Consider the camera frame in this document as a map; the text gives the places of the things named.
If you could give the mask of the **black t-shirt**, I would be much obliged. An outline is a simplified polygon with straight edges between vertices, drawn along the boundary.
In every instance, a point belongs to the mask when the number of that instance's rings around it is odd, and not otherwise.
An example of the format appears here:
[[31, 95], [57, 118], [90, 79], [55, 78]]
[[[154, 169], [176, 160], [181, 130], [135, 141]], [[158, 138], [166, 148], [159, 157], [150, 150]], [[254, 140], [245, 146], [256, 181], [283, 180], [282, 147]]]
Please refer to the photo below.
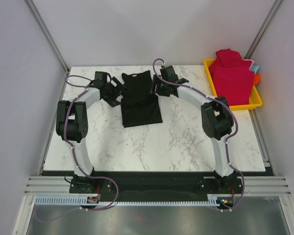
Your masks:
[[122, 73], [122, 80], [125, 86], [121, 99], [123, 127], [162, 123], [158, 96], [151, 92], [150, 71]]

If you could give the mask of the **cyan cloth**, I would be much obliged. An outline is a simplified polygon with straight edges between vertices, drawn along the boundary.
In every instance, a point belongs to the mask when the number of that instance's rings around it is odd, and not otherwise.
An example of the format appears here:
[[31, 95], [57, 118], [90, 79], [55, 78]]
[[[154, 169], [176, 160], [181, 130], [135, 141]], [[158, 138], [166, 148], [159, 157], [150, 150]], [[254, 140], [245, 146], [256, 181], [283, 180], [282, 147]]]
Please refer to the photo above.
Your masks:
[[250, 67], [250, 70], [256, 74], [257, 71], [258, 71], [258, 69], [259, 69], [259, 67], [260, 66], [258, 66], [258, 65], [253, 65], [253, 66]]

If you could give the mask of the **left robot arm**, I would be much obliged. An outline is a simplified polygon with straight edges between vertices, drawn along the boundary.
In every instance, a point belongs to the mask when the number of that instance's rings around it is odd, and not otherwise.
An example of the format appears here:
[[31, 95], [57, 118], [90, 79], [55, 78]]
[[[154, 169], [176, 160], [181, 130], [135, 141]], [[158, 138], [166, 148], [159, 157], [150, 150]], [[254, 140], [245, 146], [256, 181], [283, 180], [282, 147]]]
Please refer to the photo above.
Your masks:
[[87, 110], [100, 100], [110, 107], [120, 105], [117, 98], [126, 88], [117, 78], [103, 71], [96, 71], [92, 80], [80, 75], [68, 75], [65, 82], [83, 90], [75, 98], [60, 100], [57, 104], [56, 133], [71, 150], [74, 164], [70, 192], [94, 192], [99, 185], [97, 180], [102, 178], [93, 175], [95, 170], [86, 146], [89, 130]]

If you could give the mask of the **right aluminium frame post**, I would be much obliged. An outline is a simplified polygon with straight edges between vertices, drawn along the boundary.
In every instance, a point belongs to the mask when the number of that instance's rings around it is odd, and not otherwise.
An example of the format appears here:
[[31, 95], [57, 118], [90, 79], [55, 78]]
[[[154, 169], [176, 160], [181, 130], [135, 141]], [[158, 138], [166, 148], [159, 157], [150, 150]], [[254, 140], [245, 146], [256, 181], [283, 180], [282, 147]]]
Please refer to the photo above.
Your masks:
[[275, 15], [278, 13], [280, 7], [284, 3], [284, 0], [275, 0], [271, 6], [267, 16], [265, 17], [262, 25], [260, 26], [255, 38], [253, 39], [247, 53], [245, 54], [245, 59], [251, 59], [254, 52], [256, 51], [258, 45], [260, 44], [261, 39], [268, 30], [270, 24], [272, 23]]

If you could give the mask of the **pink cloth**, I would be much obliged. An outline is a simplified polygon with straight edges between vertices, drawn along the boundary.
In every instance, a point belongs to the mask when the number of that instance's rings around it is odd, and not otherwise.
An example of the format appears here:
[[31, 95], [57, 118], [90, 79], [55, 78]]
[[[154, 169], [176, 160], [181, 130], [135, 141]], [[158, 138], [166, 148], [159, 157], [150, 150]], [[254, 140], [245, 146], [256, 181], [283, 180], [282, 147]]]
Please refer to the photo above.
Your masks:
[[244, 61], [248, 61], [250, 63], [249, 68], [251, 68], [254, 65], [254, 60], [244, 59]]

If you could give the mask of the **left aluminium frame post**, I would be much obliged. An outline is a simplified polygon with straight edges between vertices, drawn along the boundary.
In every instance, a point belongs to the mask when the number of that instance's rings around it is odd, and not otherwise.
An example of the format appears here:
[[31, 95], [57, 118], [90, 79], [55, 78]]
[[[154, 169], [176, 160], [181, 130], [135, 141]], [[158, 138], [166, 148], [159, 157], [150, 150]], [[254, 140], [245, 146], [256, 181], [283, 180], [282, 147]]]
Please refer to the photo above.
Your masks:
[[41, 33], [43, 34], [44, 38], [46, 39], [51, 51], [54, 53], [57, 61], [61, 65], [63, 71], [68, 74], [70, 71], [69, 66], [65, 62], [65, 59], [63, 55], [61, 54], [55, 40], [53, 39], [46, 23], [43, 20], [43, 17], [41, 16], [36, 4], [33, 0], [24, 0], [24, 3], [26, 4], [27, 8], [31, 12], [35, 22], [37, 23]]

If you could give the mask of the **red t-shirt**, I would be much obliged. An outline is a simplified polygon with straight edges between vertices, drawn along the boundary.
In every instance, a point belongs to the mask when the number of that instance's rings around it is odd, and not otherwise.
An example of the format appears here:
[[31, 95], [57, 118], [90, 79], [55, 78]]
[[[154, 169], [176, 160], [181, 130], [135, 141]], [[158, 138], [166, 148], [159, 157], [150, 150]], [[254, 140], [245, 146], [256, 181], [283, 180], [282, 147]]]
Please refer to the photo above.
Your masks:
[[237, 51], [216, 51], [216, 58], [209, 67], [209, 72], [217, 96], [224, 96], [230, 106], [249, 103], [254, 79], [254, 72], [250, 70], [249, 65]]

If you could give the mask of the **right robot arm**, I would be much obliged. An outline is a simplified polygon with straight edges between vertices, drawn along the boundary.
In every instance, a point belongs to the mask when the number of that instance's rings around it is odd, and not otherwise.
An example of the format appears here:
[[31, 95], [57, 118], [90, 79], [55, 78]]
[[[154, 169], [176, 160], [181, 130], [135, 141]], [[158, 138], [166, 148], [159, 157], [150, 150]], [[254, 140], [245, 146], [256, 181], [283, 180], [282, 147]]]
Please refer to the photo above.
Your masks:
[[160, 96], [174, 95], [198, 108], [201, 113], [202, 129], [212, 142], [215, 156], [215, 178], [210, 179], [210, 188], [227, 192], [235, 181], [231, 168], [227, 138], [234, 125], [225, 97], [214, 97], [192, 86], [189, 80], [179, 79], [173, 66], [161, 65], [160, 74], [155, 73], [152, 91]]

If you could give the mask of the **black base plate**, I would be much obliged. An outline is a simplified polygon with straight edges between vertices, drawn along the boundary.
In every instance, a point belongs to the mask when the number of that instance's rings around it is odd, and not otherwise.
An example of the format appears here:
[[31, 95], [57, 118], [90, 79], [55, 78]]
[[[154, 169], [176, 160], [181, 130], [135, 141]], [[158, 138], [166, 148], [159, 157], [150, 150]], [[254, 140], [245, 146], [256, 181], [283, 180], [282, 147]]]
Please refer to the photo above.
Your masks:
[[221, 192], [210, 188], [210, 179], [215, 178], [214, 172], [95, 171], [93, 175], [102, 178], [101, 181], [96, 180], [99, 185], [94, 191], [74, 193], [111, 194], [117, 200], [118, 195], [124, 192], [232, 195], [234, 193], [240, 194], [243, 190], [243, 183], [238, 173], [235, 173], [234, 183]]

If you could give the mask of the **aluminium rail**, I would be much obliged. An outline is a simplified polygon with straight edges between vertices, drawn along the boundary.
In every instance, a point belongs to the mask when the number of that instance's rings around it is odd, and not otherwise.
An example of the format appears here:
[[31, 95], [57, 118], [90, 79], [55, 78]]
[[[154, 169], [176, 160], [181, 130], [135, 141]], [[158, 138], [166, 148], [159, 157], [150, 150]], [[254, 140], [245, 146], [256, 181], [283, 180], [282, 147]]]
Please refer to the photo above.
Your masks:
[[25, 195], [67, 195], [69, 194], [70, 184], [61, 176], [30, 176]]

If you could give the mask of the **yellow plastic bin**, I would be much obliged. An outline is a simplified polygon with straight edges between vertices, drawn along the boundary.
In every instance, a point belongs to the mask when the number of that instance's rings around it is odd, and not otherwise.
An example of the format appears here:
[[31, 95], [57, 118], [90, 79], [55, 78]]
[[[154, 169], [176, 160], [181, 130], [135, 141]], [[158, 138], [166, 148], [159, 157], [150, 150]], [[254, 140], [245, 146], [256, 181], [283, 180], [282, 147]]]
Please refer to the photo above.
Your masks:
[[[205, 59], [203, 61], [203, 63], [204, 63], [204, 71], [206, 73], [207, 80], [208, 80], [211, 92], [212, 92], [212, 94], [214, 96], [217, 96], [215, 86], [214, 86], [212, 77], [211, 77], [210, 72], [209, 72], [209, 67], [211, 66], [211, 64], [214, 61], [215, 61], [215, 59]], [[260, 107], [262, 105], [263, 105], [263, 102], [261, 100], [261, 97], [260, 97], [256, 87], [253, 86], [252, 90], [251, 90], [250, 97], [249, 97], [249, 103], [248, 104], [245, 104], [245, 105], [233, 105], [233, 106], [229, 106], [229, 107], [230, 107], [230, 109], [232, 111], [239, 111], [239, 110], [253, 110], [253, 109], [255, 109], [257, 107]]]

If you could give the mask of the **orange cloth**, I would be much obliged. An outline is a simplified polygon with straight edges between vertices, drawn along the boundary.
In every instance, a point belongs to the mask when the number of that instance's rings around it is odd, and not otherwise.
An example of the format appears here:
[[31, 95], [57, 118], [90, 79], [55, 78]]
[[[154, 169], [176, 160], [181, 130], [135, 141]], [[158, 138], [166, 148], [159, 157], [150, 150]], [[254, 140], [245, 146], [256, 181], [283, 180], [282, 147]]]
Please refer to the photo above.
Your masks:
[[261, 81], [261, 76], [260, 74], [256, 73], [253, 79], [253, 86], [256, 86], [260, 81]]

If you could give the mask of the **aluminium frame post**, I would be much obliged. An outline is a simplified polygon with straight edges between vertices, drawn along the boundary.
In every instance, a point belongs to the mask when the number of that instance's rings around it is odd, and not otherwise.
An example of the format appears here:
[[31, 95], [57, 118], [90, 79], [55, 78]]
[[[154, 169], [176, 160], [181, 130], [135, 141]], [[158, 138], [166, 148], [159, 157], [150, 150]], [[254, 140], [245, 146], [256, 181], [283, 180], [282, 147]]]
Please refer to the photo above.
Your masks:
[[272, 23], [275, 15], [278, 13], [280, 7], [284, 3], [284, 0], [275, 0], [271, 6], [267, 16], [265, 17], [262, 25], [260, 26], [255, 38], [253, 39], [247, 53], [245, 54], [245, 59], [251, 59], [254, 52], [256, 51], [258, 45], [260, 44], [261, 39], [268, 30], [270, 24]]
[[36, 4], [33, 0], [24, 0], [24, 3], [26, 4], [27, 8], [31, 12], [35, 22], [37, 23], [41, 33], [43, 34], [44, 38], [46, 39], [51, 51], [54, 53], [57, 61], [61, 65], [63, 71], [68, 74], [70, 71], [69, 66], [65, 62], [65, 59], [63, 55], [61, 54], [55, 40], [53, 39], [46, 23], [43, 20], [43, 17], [41, 16]]

